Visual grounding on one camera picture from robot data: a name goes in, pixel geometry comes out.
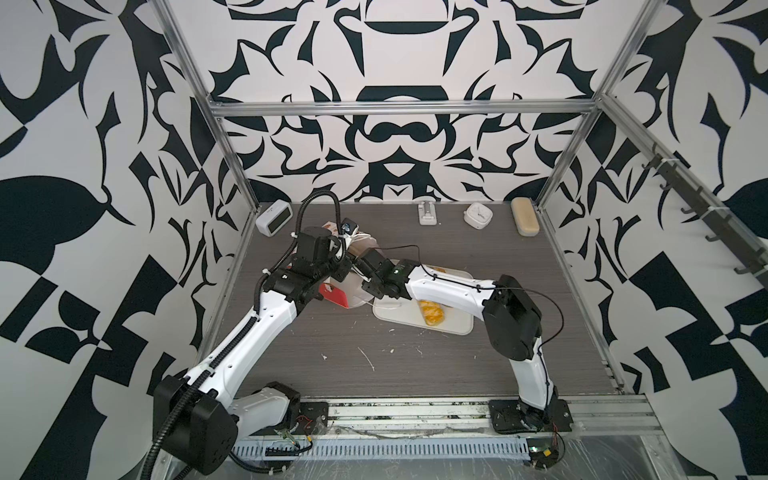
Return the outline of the white digital clock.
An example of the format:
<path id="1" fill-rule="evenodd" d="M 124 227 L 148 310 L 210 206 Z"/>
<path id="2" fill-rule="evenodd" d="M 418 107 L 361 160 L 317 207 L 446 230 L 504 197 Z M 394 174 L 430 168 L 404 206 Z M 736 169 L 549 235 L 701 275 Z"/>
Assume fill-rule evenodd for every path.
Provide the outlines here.
<path id="1" fill-rule="evenodd" d="M 289 202 L 276 200 L 256 219 L 256 229 L 266 237 L 273 237 L 293 217 L 293 209 Z"/>

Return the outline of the long braided fake bread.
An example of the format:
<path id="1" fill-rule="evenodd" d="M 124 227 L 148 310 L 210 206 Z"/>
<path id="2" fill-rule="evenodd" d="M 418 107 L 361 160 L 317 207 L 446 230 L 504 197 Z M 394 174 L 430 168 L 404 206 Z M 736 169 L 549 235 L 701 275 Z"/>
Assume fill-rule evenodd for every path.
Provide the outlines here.
<path id="1" fill-rule="evenodd" d="M 427 326 L 434 327 L 445 320 L 445 310 L 442 305 L 432 301 L 419 301 L 419 310 Z"/>

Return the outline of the white plastic tray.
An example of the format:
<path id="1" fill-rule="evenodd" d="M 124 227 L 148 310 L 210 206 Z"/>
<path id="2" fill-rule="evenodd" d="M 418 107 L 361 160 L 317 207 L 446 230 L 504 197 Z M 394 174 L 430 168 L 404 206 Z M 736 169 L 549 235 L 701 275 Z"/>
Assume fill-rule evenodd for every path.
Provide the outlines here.
<path id="1" fill-rule="evenodd" d="M 372 300 L 374 316 L 380 320 L 465 336 L 472 332 L 474 316 L 463 310 L 435 302 L 383 297 Z"/>

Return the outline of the small circuit board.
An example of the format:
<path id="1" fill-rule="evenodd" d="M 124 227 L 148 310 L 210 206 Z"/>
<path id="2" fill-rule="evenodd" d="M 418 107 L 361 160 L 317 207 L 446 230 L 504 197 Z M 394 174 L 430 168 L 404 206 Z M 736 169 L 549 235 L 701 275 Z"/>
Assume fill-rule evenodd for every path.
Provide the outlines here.
<path id="1" fill-rule="evenodd" d="M 526 442 L 529 455 L 527 464 L 536 470 L 550 470 L 565 457 L 567 444 L 559 435 L 528 438 Z"/>

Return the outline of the beige glasses case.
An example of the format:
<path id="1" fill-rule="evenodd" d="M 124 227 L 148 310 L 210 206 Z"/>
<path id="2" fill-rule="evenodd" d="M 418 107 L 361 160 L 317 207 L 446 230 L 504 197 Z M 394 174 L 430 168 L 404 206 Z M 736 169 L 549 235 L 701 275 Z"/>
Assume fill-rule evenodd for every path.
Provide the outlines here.
<path id="1" fill-rule="evenodd" d="M 523 237 L 535 237 L 540 232 L 534 205 L 529 198 L 517 197 L 510 202 L 510 208 L 518 233 Z"/>

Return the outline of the small white alarm clock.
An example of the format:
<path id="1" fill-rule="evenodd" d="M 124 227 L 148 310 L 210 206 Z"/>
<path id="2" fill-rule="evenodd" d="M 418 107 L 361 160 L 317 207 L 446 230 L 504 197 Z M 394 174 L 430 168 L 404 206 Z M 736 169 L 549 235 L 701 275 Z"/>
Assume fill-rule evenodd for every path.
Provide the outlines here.
<path id="1" fill-rule="evenodd" d="M 486 228 L 493 218 L 493 211 L 481 203 L 472 203 L 463 212 L 464 221 L 476 230 Z"/>

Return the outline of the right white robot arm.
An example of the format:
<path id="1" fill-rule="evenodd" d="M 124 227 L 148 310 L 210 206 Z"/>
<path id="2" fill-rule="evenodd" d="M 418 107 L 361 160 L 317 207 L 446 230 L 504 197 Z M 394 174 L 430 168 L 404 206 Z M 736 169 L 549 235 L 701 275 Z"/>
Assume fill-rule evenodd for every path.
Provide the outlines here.
<path id="1" fill-rule="evenodd" d="M 523 421 L 551 420 L 556 387 L 544 359 L 542 312 L 515 278 L 470 280 L 418 261 L 393 262 L 376 249 L 357 257 L 353 268 L 363 289 L 377 299 L 429 301 L 482 320 L 491 346 L 511 364 Z"/>

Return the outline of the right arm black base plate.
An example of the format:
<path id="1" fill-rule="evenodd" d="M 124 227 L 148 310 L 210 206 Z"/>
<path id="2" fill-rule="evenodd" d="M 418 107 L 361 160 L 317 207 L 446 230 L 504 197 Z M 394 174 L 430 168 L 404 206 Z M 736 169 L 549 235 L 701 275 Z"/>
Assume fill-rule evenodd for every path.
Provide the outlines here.
<path id="1" fill-rule="evenodd" d="M 571 432 L 573 418 L 568 403 L 555 397 L 544 410 L 520 400 L 490 400 L 489 415 L 498 434 Z"/>

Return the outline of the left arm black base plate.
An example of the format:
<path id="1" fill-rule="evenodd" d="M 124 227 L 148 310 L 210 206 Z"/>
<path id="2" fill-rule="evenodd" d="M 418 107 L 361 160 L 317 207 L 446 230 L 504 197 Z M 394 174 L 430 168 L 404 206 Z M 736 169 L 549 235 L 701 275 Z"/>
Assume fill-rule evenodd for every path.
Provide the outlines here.
<path id="1" fill-rule="evenodd" d="M 300 436 L 321 433 L 327 428 L 329 407 L 326 401 L 302 400 L 295 411 L 289 411 L 280 423 L 256 430 L 250 436 L 277 435 L 283 430 Z"/>

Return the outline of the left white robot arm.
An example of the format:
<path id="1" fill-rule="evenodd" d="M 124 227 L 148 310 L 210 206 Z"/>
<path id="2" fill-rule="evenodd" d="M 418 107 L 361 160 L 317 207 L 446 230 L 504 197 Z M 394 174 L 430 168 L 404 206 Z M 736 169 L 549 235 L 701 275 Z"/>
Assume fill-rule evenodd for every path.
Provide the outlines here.
<path id="1" fill-rule="evenodd" d="M 230 457 L 243 437 L 265 428 L 291 429 L 300 395 L 272 382 L 256 393 L 236 393 L 269 345 L 318 298 L 329 277 L 350 271 L 348 251 L 357 225 L 349 219 L 336 231 L 307 228 L 258 281 L 254 305 L 225 340 L 191 371 L 164 378 L 153 392 L 153 443 L 140 473 L 149 479 L 161 452 L 208 475 Z"/>

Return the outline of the grey wall hook rail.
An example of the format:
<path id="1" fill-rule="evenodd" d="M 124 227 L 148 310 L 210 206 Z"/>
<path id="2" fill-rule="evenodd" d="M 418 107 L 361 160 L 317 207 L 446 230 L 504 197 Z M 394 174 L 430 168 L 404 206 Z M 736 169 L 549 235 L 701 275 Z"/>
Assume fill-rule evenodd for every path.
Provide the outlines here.
<path id="1" fill-rule="evenodd" d="M 652 158 L 643 165 L 663 179 L 661 189 L 674 191 L 686 204 L 681 212 L 703 221 L 711 234 L 705 239 L 722 243 L 740 262 L 737 275 L 751 275 L 767 289 L 767 246 L 758 239 L 735 212 L 727 207 L 679 159 L 663 158 L 653 145 Z"/>

